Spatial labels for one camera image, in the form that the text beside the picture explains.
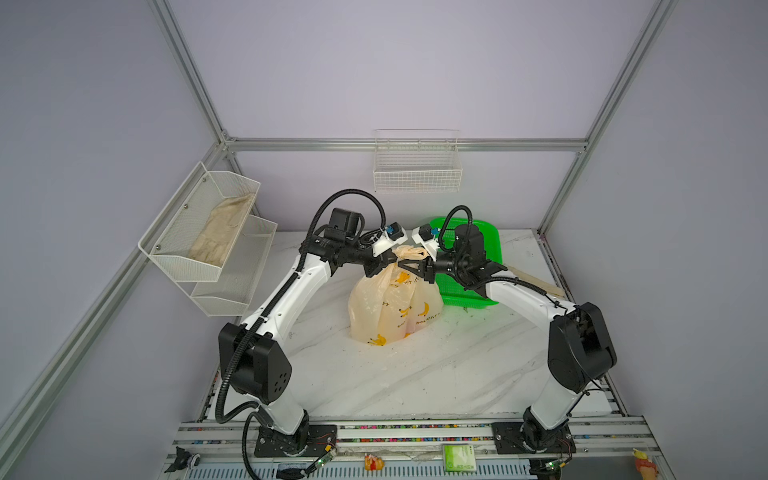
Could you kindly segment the translucent beige plastic bag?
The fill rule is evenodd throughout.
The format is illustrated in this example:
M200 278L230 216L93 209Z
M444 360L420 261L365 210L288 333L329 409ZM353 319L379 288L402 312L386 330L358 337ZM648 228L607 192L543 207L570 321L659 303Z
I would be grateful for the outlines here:
M384 346L426 328L443 308L437 285L393 263L354 286L348 301L350 335Z

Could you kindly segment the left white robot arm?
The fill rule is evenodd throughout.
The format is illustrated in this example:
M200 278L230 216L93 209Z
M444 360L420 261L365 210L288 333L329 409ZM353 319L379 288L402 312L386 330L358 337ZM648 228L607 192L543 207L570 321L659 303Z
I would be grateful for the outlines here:
M290 392L293 368L284 351L298 317L333 274L347 264L360 265L368 277L395 263L394 247L407 234L398 223L367 233L362 216L334 209L324 227L311 227L289 273L267 300L238 326L219 333L221 385L214 416L219 424L243 411L261 425L295 434L306 412Z

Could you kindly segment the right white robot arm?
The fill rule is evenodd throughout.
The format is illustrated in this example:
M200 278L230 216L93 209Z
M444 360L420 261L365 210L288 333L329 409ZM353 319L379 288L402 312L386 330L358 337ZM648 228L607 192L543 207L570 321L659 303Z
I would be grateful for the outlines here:
M589 302L577 305L559 300L513 275L487 256L482 232L472 223L454 229L449 247L443 231L430 225L414 229L412 238L427 254L421 260L401 260L399 267L429 283L447 275L464 290L504 305L546 331L549 377L524 411L518 437L520 447L531 452L557 444L588 387L617 363L600 308Z

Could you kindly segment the white lower mesh shelf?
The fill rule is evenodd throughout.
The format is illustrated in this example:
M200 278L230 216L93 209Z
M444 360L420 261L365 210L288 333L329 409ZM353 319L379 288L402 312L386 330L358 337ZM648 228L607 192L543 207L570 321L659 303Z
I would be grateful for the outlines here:
M208 317L243 316L255 294L277 224L249 215L214 283L198 283L191 300Z

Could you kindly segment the white mesh shelf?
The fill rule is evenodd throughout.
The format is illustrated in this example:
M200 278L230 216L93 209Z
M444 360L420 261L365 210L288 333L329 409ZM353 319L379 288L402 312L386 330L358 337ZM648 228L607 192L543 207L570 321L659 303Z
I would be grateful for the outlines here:
M249 215L214 283L198 283L191 300L208 317L243 316L255 294L277 224Z
M192 260L188 252L214 207L227 198L257 196L259 189L256 180L230 171L210 171L199 163L141 237L138 248L176 283L216 282L224 266Z

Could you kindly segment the beige glove in shelf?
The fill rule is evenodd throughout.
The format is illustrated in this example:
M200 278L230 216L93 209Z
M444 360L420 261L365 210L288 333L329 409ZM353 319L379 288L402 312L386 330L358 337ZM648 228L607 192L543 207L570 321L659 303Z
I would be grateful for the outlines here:
M248 194L227 198L214 207L203 230L192 244L188 257L223 267L255 197L255 194Z

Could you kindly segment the white upper mesh shelf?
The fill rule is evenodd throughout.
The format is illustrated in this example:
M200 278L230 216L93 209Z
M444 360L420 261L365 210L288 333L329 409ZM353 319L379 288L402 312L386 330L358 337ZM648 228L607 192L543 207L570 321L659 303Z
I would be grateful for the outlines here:
M192 260L188 252L214 207L227 198L257 196L259 189L256 180L230 171L210 171L199 163L141 237L138 248L176 283L216 282L224 266Z

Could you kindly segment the small orange toy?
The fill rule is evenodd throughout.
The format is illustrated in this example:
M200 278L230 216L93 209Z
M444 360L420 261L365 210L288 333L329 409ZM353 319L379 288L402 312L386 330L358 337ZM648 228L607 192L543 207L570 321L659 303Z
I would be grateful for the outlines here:
M375 455L366 454L363 458L364 470L368 472L381 471L385 467L385 461Z

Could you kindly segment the yellow red toy figure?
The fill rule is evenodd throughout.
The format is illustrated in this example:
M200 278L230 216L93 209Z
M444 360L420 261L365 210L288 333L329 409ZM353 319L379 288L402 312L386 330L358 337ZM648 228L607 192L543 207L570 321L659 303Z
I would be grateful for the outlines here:
M640 473L643 480L658 479L658 468L656 464L650 460L650 457L646 452L634 449L633 456L635 459L636 470Z

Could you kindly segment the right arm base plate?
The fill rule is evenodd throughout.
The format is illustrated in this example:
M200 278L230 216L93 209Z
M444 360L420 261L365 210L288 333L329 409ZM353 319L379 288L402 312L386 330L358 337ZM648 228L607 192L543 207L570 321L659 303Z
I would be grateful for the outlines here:
M575 442L565 422L552 430L535 421L494 422L492 437L499 454L572 454Z

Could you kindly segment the green box on rail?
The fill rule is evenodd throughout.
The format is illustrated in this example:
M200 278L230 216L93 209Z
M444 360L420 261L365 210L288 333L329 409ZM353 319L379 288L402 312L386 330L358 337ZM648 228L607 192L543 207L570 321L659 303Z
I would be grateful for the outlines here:
M471 473L477 471L475 450L469 444L443 445L444 470L450 473Z

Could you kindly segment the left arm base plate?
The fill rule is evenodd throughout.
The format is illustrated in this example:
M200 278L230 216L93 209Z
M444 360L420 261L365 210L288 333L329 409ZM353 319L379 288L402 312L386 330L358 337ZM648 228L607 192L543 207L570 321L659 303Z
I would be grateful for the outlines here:
M338 427L334 424L309 423L292 435L260 427L253 454L256 458L320 457L336 444L337 436Z

